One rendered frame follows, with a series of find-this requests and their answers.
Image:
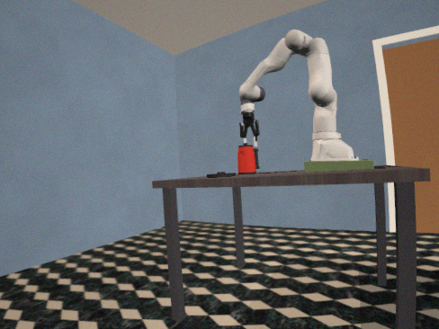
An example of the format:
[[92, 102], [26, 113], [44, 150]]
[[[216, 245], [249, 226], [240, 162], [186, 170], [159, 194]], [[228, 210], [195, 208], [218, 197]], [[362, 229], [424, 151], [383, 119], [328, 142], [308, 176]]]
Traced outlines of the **red electric kettle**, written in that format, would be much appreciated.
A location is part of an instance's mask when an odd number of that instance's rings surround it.
[[257, 152], [258, 149], [253, 148], [253, 145], [248, 145], [247, 143], [244, 143], [243, 146], [238, 146], [238, 174], [256, 173], [256, 169], [259, 169]]

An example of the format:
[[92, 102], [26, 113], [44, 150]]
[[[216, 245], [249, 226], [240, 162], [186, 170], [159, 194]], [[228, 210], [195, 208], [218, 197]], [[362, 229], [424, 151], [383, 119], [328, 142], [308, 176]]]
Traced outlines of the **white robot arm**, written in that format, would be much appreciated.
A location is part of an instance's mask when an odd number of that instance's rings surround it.
[[[289, 31], [240, 86], [240, 114], [255, 110], [254, 102], [261, 102], [265, 97], [264, 88], [257, 86], [257, 82], [267, 73], [282, 70], [294, 52], [308, 57], [309, 63], [309, 97], [315, 103], [311, 161], [359, 160], [358, 156], [354, 157], [352, 148], [340, 139], [341, 134], [336, 132], [337, 95], [332, 85], [327, 44], [322, 38], [312, 39], [302, 31]], [[327, 160], [329, 158], [342, 159]]]

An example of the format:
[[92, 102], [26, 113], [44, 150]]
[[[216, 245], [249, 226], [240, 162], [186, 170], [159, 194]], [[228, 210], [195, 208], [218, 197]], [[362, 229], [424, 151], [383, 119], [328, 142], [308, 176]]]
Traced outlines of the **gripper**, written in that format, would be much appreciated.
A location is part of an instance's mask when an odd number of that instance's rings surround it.
[[[257, 147], [257, 136], [259, 136], [258, 121], [259, 120], [255, 120], [254, 119], [254, 113], [249, 111], [249, 112], [244, 112], [243, 113], [243, 122], [239, 123], [239, 126], [240, 126], [240, 137], [243, 138], [243, 142], [244, 143], [246, 143], [247, 129], [248, 129], [248, 127], [251, 127], [251, 130], [253, 131], [253, 134], [254, 134], [254, 144], [255, 144], [255, 147]], [[255, 123], [255, 128], [254, 128], [254, 123]], [[243, 127], [244, 125], [245, 125], [245, 127]]]

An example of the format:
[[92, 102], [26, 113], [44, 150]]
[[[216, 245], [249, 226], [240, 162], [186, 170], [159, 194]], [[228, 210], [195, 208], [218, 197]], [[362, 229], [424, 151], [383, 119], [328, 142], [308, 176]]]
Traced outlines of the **dark grey round disc with center stud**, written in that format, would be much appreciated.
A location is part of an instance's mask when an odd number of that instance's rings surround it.
[[225, 173], [225, 172], [219, 172], [216, 174], [207, 174], [208, 178], [216, 178], [216, 177], [230, 177], [230, 176], [235, 176], [236, 173]]

